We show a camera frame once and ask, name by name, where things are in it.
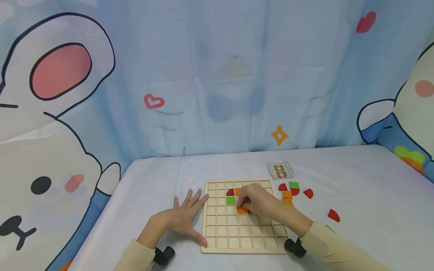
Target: wooden puzzle board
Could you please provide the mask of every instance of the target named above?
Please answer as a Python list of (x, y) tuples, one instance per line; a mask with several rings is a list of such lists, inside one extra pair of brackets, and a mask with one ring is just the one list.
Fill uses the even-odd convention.
[(213, 180), (206, 183), (205, 193), (209, 198), (204, 205), (202, 235), (207, 239), (208, 247), (202, 247), (202, 253), (290, 254), (284, 248), (289, 236), (284, 225), (256, 214), (238, 213), (235, 206), (238, 193), (226, 196), (228, 190), (239, 191), (242, 186), (252, 183), (259, 183), (276, 196), (269, 179)]

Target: black clip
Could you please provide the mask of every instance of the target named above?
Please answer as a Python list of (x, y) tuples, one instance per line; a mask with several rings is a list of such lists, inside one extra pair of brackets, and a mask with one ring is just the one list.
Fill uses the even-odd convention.
[(285, 250), (294, 254), (297, 258), (303, 258), (306, 254), (306, 250), (301, 246), (300, 238), (294, 243), (292, 239), (285, 241)]
[(175, 256), (175, 250), (171, 247), (166, 247), (164, 252), (159, 248), (155, 248), (154, 263), (160, 266), (167, 266), (172, 258)]

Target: sleeve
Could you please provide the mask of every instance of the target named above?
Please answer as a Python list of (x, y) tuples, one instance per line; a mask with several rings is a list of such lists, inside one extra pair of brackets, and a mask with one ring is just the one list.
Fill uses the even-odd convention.
[(307, 252), (332, 271), (391, 271), (320, 222), (313, 223), (300, 241)]
[(155, 249), (147, 248), (132, 239), (113, 271), (149, 271)]

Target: cartoon eye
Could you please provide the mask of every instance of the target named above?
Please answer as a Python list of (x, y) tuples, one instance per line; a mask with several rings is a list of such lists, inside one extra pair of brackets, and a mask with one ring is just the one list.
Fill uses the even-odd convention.
[(33, 181), (32, 186), (30, 188), (33, 194), (41, 195), (47, 192), (50, 186), (51, 186), (51, 179), (49, 177), (42, 176), (36, 178), (36, 180)]

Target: green square tile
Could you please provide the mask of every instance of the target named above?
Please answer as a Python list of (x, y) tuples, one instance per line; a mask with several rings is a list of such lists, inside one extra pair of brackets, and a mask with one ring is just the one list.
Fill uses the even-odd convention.
[(300, 189), (298, 182), (289, 182), (289, 188)]
[(226, 197), (227, 205), (235, 205), (235, 197)]

